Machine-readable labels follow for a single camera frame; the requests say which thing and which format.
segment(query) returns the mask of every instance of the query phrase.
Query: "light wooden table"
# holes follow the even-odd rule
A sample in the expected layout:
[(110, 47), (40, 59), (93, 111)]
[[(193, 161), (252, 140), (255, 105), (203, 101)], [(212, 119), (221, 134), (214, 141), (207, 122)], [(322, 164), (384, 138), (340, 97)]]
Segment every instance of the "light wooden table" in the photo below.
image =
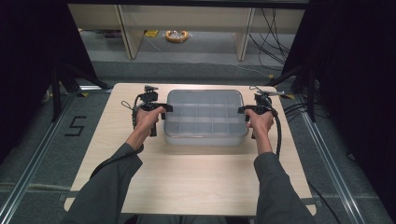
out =
[[(248, 86), (149, 84), (158, 87), (158, 103), (166, 103), (171, 90), (238, 90), (245, 105), (254, 105), (254, 92)], [(262, 87), (262, 90), (275, 89)], [(144, 84), (117, 84), (108, 99), (71, 191), (80, 190), (93, 169), (109, 158), (126, 140), (131, 131), (131, 110), (121, 105), (133, 105)], [(294, 145), (289, 125), (277, 96), (273, 106), (279, 113), (282, 127), (280, 161), (290, 176), (300, 198), (312, 198), (303, 167)], [(139, 154), (143, 166), (131, 181), (122, 213), (255, 216), (259, 196), (259, 181), (253, 167), (257, 157), (251, 130), (237, 147), (185, 147), (165, 142), (163, 121), (157, 124), (156, 137), (148, 137), (145, 150)], [(276, 147), (276, 125), (270, 133)], [(74, 198), (67, 198), (69, 209)], [(316, 207), (307, 206), (314, 215)]]

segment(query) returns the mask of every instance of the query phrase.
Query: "floor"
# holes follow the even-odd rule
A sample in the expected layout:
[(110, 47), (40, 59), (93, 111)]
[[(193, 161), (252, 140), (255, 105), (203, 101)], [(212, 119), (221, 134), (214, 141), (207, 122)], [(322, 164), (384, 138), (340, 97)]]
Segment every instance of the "floor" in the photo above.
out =
[[(106, 38), (97, 31), (83, 31), (80, 34), (97, 76), (111, 85), (118, 82), (263, 85), (268, 82), (270, 75), (280, 76), (280, 72), (276, 70), (282, 68), (282, 63), (263, 53), (259, 54), (258, 47), (252, 39), (248, 42), (245, 60), (238, 62), (233, 35), (227, 33), (191, 32), (187, 41), (175, 44), (167, 42), (163, 32), (159, 32), (156, 37), (144, 37), (137, 57), (133, 60), (127, 58), (120, 38)], [(252, 36), (259, 45), (262, 44), (261, 36)], [(294, 35), (279, 35), (278, 41), (289, 48), (293, 38)], [(268, 42), (277, 46), (271, 36)], [(284, 61), (279, 49), (268, 45), (265, 48), (280, 58), (281, 62)], [(289, 98), (281, 100), (285, 109), (298, 103), (290, 91), (292, 81), (293, 78), (290, 78), (277, 86), (280, 91), (290, 94)], [(84, 80), (79, 80), (79, 83), (91, 85)], [(88, 96), (74, 99), (10, 223), (56, 223), (62, 219), (65, 214), (64, 196), (73, 183), (108, 96), (109, 94), (104, 92), (90, 92)], [(359, 165), (346, 156), (347, 146), (336, 127), (332, 125), (331, 115), (327, 114), (325, 106), (320, 104), (319, 96), (316, 100), (316, 125), (364, 220), (367, 223), (392, 223)], [(355, 223), (351, 221), (340, 200), (318, 153), (318, 147), (306, 127), (304, 115), (299, 110), (287, 109), (285, 112), (306, 178), (318, 191), (312, 189), (318, 209), (315, 220), (317, 223), (336, 223), (329, 208), (319, 198), (320, 193), (341, 223)], [(75, 120), (75, 124), (84, 126), (84, 129), (78, 137), (66, 137), (68, 133), (76, 131), (70, 129), (70, 124), (76, 116), (86, 117)], [(51, 99), (43, 103), (20, 145), (15, 147), (1, 164), (2, 204), (34, 155), (50, 126), (50, 118)], [(122, 215), (119, 223), (123, 223), (128, 217), (129, 215)]]

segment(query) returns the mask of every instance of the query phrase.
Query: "person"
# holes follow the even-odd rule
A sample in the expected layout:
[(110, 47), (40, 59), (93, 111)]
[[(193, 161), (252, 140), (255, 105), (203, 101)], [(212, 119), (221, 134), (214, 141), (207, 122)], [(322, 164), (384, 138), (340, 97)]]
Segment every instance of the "person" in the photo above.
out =
[[(141, 151), (145, 139), (150, 135), (150, 129), (158, 121), (158, 115), (164, 112), (163, 107), (149, 112), (139, 110), (134, 131), (113, 157)], [(315, 223), (273, 153), (268, 137), (268, 132), (274, 124), (272, 113), (257, 115), (250, 109), (245, 113), (250, 116), (247, 126), (253, 129), (258, 150), (254, 167), (260, 181), (260, 195), (255, 223)], [(142, 163), (135, 153), (104, 166), (78, 193), (62, 223), (118, 223), (130, 181)], [(167, 218), (170, 223), (179, 223), (181, 220), (171, 216)], [(191, 223), (224, 223), (224, 219), (221, 218), (208, 222), (196, 220), (195, 217), (189, 218)], [(150, 220), (150, 216), (142, 216), (137, 221), (145, 223), (145, 220)]]

